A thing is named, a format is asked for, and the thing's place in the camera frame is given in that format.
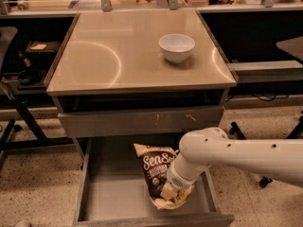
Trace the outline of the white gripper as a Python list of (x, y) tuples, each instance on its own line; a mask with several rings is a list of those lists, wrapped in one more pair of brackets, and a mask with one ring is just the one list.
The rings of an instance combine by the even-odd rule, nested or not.
[(169, 166), (169, 169), (167, 171), (167, 181), (168, 183), (164, 184), (160, 193), (160, 196), (166, 201), (176, 199), (178, 195), (178, 190), (187, 190), (195, 184), (195, 180), (186, 180), (181, 177), (177, 173), (174, 165)]

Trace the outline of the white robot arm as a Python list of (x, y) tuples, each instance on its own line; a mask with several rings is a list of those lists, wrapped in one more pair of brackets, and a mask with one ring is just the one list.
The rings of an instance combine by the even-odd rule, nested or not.
[(187, 191), (214, 165), (232, 166), (302, 187), (303, 140), (234, 140), (220, 128), (190, 131), (179, 142), (179, 154), (169, 166), (161, 197), (170, 200)]

